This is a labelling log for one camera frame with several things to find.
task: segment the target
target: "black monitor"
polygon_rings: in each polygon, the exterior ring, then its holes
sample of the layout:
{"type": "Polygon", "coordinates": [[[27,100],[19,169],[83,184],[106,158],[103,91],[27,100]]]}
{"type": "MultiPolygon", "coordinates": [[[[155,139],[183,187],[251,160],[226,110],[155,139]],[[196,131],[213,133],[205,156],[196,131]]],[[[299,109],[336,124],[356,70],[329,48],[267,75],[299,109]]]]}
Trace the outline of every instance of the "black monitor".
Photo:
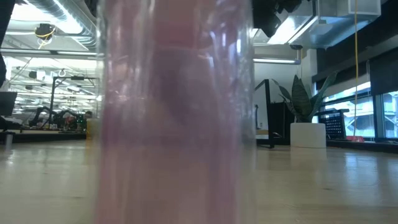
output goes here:
{"type": "Polygon", "coordinates": [[[14,109],[15,100],[17,98],[16,92],[1,92],[0,91],[0,115],[11,116],[14,109]]]}

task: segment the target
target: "overhead lamp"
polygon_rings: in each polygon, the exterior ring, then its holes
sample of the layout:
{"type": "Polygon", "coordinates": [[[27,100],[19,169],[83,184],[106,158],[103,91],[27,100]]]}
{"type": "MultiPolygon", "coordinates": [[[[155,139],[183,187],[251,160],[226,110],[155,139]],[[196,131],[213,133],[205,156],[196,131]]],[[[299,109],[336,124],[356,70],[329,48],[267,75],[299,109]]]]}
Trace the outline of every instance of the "overhead lamp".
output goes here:
{"type": "Polygon", "coordinates": [[[60,55],[76,55],[76,56],[96,56],[95,52],[73,52],[73,51],[58,51],[60,55]]]}
{"type": "Polygon", "coordinates": [[[250,38],[253,38],[254,36],[256,36],[257,32],[259,32],[259,29],[254,28],[250,31],[250,38]]]}
{"type": "Polygon", "coordinates": [[[298,33],[296,33],[296,34],[288,41],[288,43],[291,44],[291,43],[295,42],[295,41],[297,40],[297,38],[299,38],[301,35],[303,35],[303,33],[304,33],[305,31],[307,31],[307,30],[312,26],[312,24],[314,24],[316,21],[318,21],[318,16],[315,16],[314,18],[312,18],[312,20],[311,20],[307,25],[305,25],[298,33]]]}
{"type": "Polygon", "coordinates": [[[67,86],[67,89],[72,90],[72,91],[77,91],[77,92],[80,91],[80,88],[74,87],[74,86],[67,86]]]}
{"type": "Polygon", "coordinates": [[[285,44],[295,34],[295,22],[288,17],[278,28],[267,44],[285,44]]]}
{"type": "Polygon", "coordinates": [[[17,53],[17,54],[51,54],[49,50],[34,50],[34,49],[0,49],[1,53],[17,53]]]}
{"type": "Polygon", "coordinates": [[[274,59],[274,58],[254,58],[253,62],[256,63],[279,63],[287,65],[299,65],[301,61],[299,60],[285,60],[285,59],[274,59]]]}
{"type": "MultiPolygon", "coordinates": [[[[25,95],[25,96],[41,96],[43,98],[51,97],[51,93],[18,93],[18,95],[25,95]]],[[[79,95],[79,94],[63,94],[63,93],[54,93],[54,97],[64,97],[64,96],[73,96],[79,99],[86,99],[86,100],[95,100],[97,97],[93,95],[79,95]]]]}

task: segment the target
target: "window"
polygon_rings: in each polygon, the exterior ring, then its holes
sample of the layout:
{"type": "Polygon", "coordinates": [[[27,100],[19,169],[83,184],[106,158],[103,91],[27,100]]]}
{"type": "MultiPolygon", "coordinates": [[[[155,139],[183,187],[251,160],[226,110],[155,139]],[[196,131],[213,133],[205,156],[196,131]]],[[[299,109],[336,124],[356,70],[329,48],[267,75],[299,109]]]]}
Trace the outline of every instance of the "window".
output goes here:
{"type": "MultiPolygon", "coordinates": [[[[362,97],[358,98],[356,105],[356,136],[374,138],[374,116],[373,116],[373,98],[370,96],[371,83],[366,82],[358,85],[358,94],[362,97]]],[[[346,135],[354,135],[355,126],[355,87],[349,88],[341,93],[331,95],[325,98],[325,109],[349,109],[344,113],[344,122],[346,126],[346,135]]]]}
{"type": "MultiPolygon", "coordinates": [[[[330,109],[349,109],[349,112],[344,113],[344,122],[346,126],[346,135],[354,135],[354,112],[355,99],[326,105],[326,110],[330,109]]],[[[356,105],[356,136],[374,137],[374,118],[373,118],[373,100],[372,97],[365,97],[358,99],[356,105]]]]}
{"type": "Polygon", "coordinates": [[[398,138],[398,91],[383,94],[383,107],[386,138],[398,138]]]}
{"type": "MultiPolygon", "coordinates": [[[[367,93],[369,91],[371,91],[371,82],[366,82],[366,83],[358,85],[358,94],[367,93]]],[[[337,93],[337,94],[328,96],[325,98],[325,102],[329,102],[332,100],[338,100],[340,98],[344,98],[347,96],[355,97],[355,87],[344,90],[341,93],[337,93]]]]}

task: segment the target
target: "ceiling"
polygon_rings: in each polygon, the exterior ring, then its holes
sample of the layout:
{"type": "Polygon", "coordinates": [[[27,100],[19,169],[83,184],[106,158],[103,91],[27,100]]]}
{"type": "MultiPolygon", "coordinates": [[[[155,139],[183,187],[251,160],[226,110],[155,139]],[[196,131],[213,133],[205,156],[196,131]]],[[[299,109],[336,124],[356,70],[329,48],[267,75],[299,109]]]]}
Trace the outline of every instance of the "ceiling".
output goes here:
{"type": "MultiPolygon", "coordinates": [[[[84,1],[75,2],[84,6],[82,4],[84,1]]],[[[41,48],[41,50],[88,51],[73,36],[64,36],[66,34],[58,29],[50,41],[45,42],[47,45],[42,45],[43,40],[38,39],[34,33],[41,23],[57,26],[58,21],[32,5],[16,4],[1,47],[3,49],[41,48]]],[[[58,87],[55,89],[53,104],[56,112],[66,109],[81,113],[97,110],[98,102],[101,101],[101,97],[98,97],[101,74],[97,71],[96,60],[54,58],[51,55],[48,57],[34,57],[34,55],[22,57],[25,56],[24,54],[3,55],[7,65],[7,77],[11,78],[11,81],[7,82],[9,91],[18,92],[13,116],[32,115],[37,107],[50,107],[53,77],[59,76],[63,78],[56,81],[58,87]],[[36,78],[30,77],[30,74],[36,74],[36,78]],[[69,79],[72,76],[85,79],[69,79]]]]}
{"type": "MultiPolygon", "coordinates": [[[[60,20],[51,15],[51,13],[37,9],[32,4],[15,5],[7,35],[1,46],[2,49],[90,52],[86,45],[79,41],[82,38],[81,32],[82,29],[84,30],[84,27],[74,20],[75,16],[79,16],[79,18],[84,17],[86,22],[95,24],[96,19],[91,15],[85,1],[58,1],[73,5],[74,9],[78,9],[78,12],[71,12],[67,14],[66,19],[60,20]],[[34,33],[35,29],[43,23],[53,24],[56,27],[53,37],[50,40],[39,39],[34,33]]],[[[252,32],[256,57],[300,61],[297,51],[292,50],[286,43],[305,24],[315,17],[312,1],[302,1],[302,5],[293,13],[288,14],[286,11],[283,11],[277,14],[277,16],[282,21],[282,24],[275,33],[275,36],[268,38],[262,30],[252,32]]],[[[98,72],[99,70],[96,68],[97,61],[95,57],[83,60],[78,55],[66,58],[60,58],[58,57],[59,55],[29,55],[28,57],[24,54],[3,53],[3,55],[6,58],[7,67],[10,71],[7,75],[9,78],[12,78],[9,82],[10,88],[19,92],[19,100],[16,106],[16,109],[19,109],[18,113],[21,112],[20,110],[31,106],[47,105],[52,90],[52,78],[59,76],[59,73],[63,75],[64,72],[65,77],[78,75],[96,79],[91,81],[66,80],[66,85],[64,85],[64,82],[55,90],[56,108],[71,108],[82,111],[96,108],[93,101],[95,101],[96,95],[100,91],[101,72],[98,72]],[[37,71],[39,71],[38,73],[42,79],[29,77],[30,72],[37,71]],[[70,87],[75,87],[75,90],[79,91],[71,91],[70,87]]]]}

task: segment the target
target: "ceiling light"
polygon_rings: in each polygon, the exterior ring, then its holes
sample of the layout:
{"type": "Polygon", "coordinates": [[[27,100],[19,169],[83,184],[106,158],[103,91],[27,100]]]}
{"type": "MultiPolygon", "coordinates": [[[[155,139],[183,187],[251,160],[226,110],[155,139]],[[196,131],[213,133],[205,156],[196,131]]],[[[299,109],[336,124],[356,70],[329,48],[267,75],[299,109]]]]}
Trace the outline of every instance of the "ceiling light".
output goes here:
{"type": "Polygon", "coordinates": [[[24,107],[27,107],[27,108],[35,108],[35,107],[39,107],[39,105],[26,105],[26,106],[24,106],[24,107]]]}
{"type": "Polygon", "coordinates": [[[72,51],[58,51],[60,55],[77,55],[77,56],[96,56],[95,52],[72,52],[72,51]]]}
{"type": "Polygon", "coordinates": [[[294,41],[296,41],[301,35],[303,35],[303,33],[305,31],[307,31],[312,24],[314,24],[316,21],[318,20],[318,16],[315,16],[307,25],[305,25],[298,33],[296,33],[296,35],[294,35],[289,41],[288,43],[293,43],[294,41]]]}
{"type": "Polygon", "coordinates": [[[34,49],[0,49],[1,53],[18,53],[18,54],[51,54],[49,50],[34,50],[34,49]]]}
{"type": "Polygon", "coordinates": [[[7,35],[34,35],[35,32],[24,32],[24,31],[7,31],[6,32],[7,35]]]}
{"type": "Polygon", "coordinates": [[[253,38],[254,36],[256,36],[257,32],[259,32],[259,29],[252,29],[250,31],[250,38],[253,38]]]}
{"type": "Polygon", "coordinates": [[[293,18],[288,17],[278,28],[267,44],[285,44],[295,33],[295,23],[293,18]]]}
{"type": "Polygon", "coordinates": [[[298,61],[298,60],[284,60],[284,59],[273,59],[273,58],[254,58],[253,62],[257,62],[257,63],[282,63],[282,64],[291,64],[291,65],[300,64],[300,61],[298,61]]]}
{"type": "Polygon", "coordinates": [[[74,86],[67,86],[67,89],[73,90],[73,91],[80,91],[80,88],[74,87],[74,86]]]}

